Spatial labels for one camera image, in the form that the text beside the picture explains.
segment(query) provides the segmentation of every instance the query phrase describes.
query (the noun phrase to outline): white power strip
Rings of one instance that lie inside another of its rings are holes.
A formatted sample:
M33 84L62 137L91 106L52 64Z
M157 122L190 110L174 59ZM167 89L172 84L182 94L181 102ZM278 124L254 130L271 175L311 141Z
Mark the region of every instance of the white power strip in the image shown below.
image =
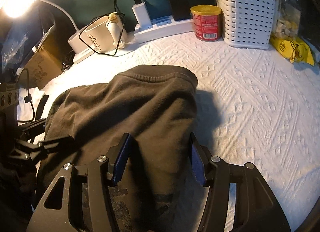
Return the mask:
M151 26L145 28L136 25L134 37L138 43L194 31L193 19L176 22L172 16L164 16L151 20L151 23Z

